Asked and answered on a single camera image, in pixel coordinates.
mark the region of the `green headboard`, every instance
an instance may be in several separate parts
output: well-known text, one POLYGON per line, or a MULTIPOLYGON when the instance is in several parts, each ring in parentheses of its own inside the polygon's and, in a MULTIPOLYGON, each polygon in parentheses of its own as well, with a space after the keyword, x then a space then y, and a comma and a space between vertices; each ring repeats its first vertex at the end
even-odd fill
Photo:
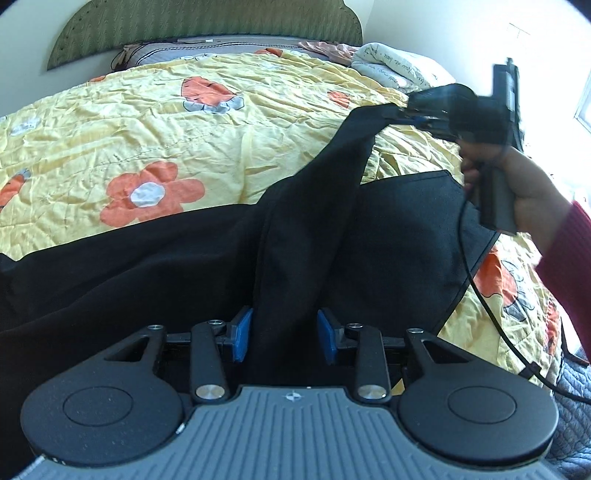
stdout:
POLYGON ((91 0, 61 31, 47 69, 130 43, 233 34, 362 44, 343 0, 91 0))

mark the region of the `orange flower pattern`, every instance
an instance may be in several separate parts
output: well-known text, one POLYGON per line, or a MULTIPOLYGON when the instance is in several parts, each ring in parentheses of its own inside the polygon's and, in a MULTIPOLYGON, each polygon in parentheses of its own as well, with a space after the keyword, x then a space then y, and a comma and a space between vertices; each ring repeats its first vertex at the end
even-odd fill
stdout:
POLYGON ((18 195, 21 191, 22 186, 25 182, 31 178, 31 172, 27 169, 21 170, 14 177, 6 182, 6 185, 0 190, 0 212, 4 210, 4 207, 12 200, 12 198, 18 195))
POLYGON ((484 259, 474 282, 484 297, 501 295, 505 313, 519 322, 526 320, 528 312, 534 310, 532 299, 535 294, 525 281, 521 268, 508 260, 501 260, 496 247, 484 259))
POLYGON ((561 322, 560 313, 556 308, 554 300, 548 301, 548 310, 546 311, 546 334, 544 350, 549 355, 554 355, 556 346, 560 341, 561 322))
POLYGON ((183 80, 181 96, 185 110, 189 112, 228 113, 240 110, 244 99, 228 90, 224 85, 203 77, 189 77, 183 80))
POLYGON ((181 203, 203 198, 205 187, 200 180, 177 180, 178 167, 173 162, 155 161, 140 173, 124 173, 107 185, 111 202, 101 211, 100 220, 116 228, 135 219, 146 222, 173 213, 181 213, 181 203))
POLYGON ((257 50, 255 52, 256 54, 264 54, 264 53, 268 53, 271 55, 275 55, 279 58, 281 58, 281 56, 283 55, 283 50, 281 50, 280 48, 273 48, 273 47, 267 47, 267 48, 262 48, 260 50, 257 50))
POLYGON ((343 92, 331 90, 328 93, 329 99, 343 108, 349 108, 350 96, 343 92))

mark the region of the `black circular pad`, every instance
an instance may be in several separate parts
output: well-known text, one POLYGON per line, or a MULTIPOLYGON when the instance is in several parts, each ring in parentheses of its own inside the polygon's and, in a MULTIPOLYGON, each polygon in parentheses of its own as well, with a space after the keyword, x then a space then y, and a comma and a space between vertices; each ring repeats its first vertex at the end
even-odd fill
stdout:
POLYGON ((461 419, 474 423, 499 423, 515 413, 509 394, 490 387, 465 387, 447 399, 449 409, 461 419))
POLYGON ((401 396, 401 423, 425 448, 456 462, 507 466, 543 455, 558 422, 554 401, 484 364, 433 365, 401 396))
POLYGON ((123 420, 134 405, 128 393, 113 387, 90 387, 70 395, 64 413, 73 422, 103 427, 123 420))
MULTIPOLYGON (((163 334, 150 335, 155 342, 163 334)), ((113 351, 130 353, 138 344, 133 338, 124 342, 113 351)), ((177 392, 154 375, 158 351, 150 343, 141 360, 124 361, 119 358, 125 355, 102 352, 33 391, 22 406, 21 427, 35 453, 98 467, 129 462, 163 445, 184 415, 177 392)))

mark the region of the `pillow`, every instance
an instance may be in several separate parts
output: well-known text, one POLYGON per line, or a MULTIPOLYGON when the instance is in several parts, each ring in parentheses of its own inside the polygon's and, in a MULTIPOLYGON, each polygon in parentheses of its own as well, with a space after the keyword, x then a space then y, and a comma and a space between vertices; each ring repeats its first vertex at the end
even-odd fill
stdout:
POLYGON ((183 57, 204 57, 220 53, 254 53, 267 47, 282 50, 296 50, 311 57, 328 60, 320 53, 306 50, 298 45, 305 38, 273 37, 270 35, 220 35, 217 37, 193 37, 159 43, 126 45, 111 65, 113 70, 127 70, 132 67, 181 59, 183 57))
POLYGON ((381 63, 365 63, 362 61, 353 61, 351 68, 357 70, 361 75, 369 77, 380 85, 388 88, 400 90, 402 93, 416 92, 420 88, 406 77, 399 75, 390 67, 381 63))
POLYGON ((365 44, 353 55, 353 62, 356 61, 386 65, 421 90, 456 83, 454 77, 435 60, 382 43, 365 44))

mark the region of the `pink cloth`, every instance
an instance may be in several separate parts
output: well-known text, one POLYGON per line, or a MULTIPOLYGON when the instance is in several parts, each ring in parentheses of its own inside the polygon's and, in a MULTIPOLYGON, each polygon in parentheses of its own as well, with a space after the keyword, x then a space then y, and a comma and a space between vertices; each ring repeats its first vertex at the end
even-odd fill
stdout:
POLYGON ((583 350, 591 355, 591 219, 577 202, 536 271, 569 314, 583 350))
POLYGON ((352 47, 346 43, 334 45, 325 41, 301 41, 298 45, 306 50, 326 55, 331 62, 339 63, 346 67, 351 66, 353 53, 359 50, 359 47, 352 47))

